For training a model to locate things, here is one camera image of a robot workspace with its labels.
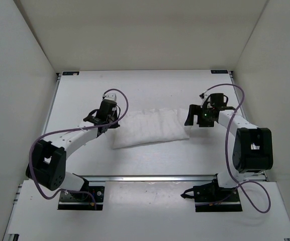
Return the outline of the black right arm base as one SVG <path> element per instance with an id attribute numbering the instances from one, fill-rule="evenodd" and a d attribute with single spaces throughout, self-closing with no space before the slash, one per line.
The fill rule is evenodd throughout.
<path id="1" fill-rule="evenodd" d="M 222 188 L 216 181 L 193 186 L 181 195 L 193 199 L 195 212 L 242 212 L 240 197 L 236 188 Z"/>

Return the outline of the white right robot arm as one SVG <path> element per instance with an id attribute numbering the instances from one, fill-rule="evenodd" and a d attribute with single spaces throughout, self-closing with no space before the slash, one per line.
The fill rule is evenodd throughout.
<path id="1" fill-rule="evenodd" d="M 229 136 L 235 138 L 232 157 L 227 157 L 227 170 L 216 175 L 217 184 L 209 188 L 215 201 L 227 196 L 227 189 L 234 188 L 251 177 L 273 167 L 272 134 L 268 128 L 260 128 L 228 106 L 223 93 L 202 94 L 203 103 L 189 106 L 185 126 L 194 125 L 196 116 L 200 128 L 212 128 L 215 123 L 226 128 L 226 144 Z"/>

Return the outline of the white pleated skirt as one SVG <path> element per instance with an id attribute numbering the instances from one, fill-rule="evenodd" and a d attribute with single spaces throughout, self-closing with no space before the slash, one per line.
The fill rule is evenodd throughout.
<path id="1" fill-rule="evenodd" d="M 187 140 L 191 130 L 184 125 L 187 115 L 183 108 L 132 111 L 120 121 L 120 127 L 106 133 L 106 138 L 112 149 Z"/>

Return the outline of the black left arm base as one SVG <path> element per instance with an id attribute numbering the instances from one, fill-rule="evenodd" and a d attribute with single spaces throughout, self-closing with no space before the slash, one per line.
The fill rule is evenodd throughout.
<path id="1" fill-rule="evenodd" d="M 58 210 L 101 211 L 103 209 L 105 186 L 89 186 L 88 194 L 60 193 Z"/>

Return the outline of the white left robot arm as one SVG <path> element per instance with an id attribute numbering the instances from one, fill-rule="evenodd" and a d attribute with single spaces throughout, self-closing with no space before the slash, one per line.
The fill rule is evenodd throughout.
<path id="1" fill-rule="evenodd" d="M 39 140 L 32 153 L 32 167 L 37 182 L 54 191 L 62 188 L 67 179 L 73 180 L 69 187 L 72 195 L 83 200 L 89 194 L 84 179 L 66 172 L 66 160 L 80 147 L 98 138 L 108 129 L 119 127 L 117 123 L 117 98 L 115 94 L 103 97 L 100 107 L 85 117 L 78 130 L 66 132 L 52 141 Z"/>

